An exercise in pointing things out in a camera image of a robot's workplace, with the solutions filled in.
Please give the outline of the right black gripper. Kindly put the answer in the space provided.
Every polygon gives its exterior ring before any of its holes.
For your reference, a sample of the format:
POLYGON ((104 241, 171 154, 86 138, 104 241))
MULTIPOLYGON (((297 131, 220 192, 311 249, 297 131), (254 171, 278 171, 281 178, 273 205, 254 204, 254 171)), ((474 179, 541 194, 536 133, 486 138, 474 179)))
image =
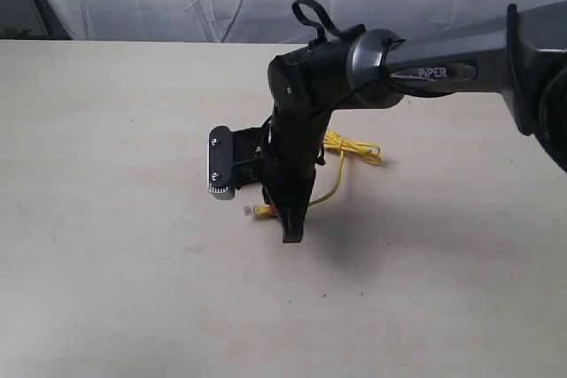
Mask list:
POLYGON ((266 191, 283 229, 283 243, 300 243, 322 147, 324 115, 275 106, 269 123, 266 191))

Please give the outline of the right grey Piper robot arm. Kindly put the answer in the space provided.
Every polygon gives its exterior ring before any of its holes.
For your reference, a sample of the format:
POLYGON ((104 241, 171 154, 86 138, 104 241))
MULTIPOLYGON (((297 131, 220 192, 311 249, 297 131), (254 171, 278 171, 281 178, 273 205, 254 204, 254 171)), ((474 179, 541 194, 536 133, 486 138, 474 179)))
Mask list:
POLYGON ((523 135, 566 164, 566 5, 529 10, 416 39, 355 27, 346 38, 318 38, 274 57, 274 100, 267 169, 261 182, 285 243, 303 237, 322 160, 322 139, 336 110, 387 109, 403 97, 458 92, 500 94, 523 135))

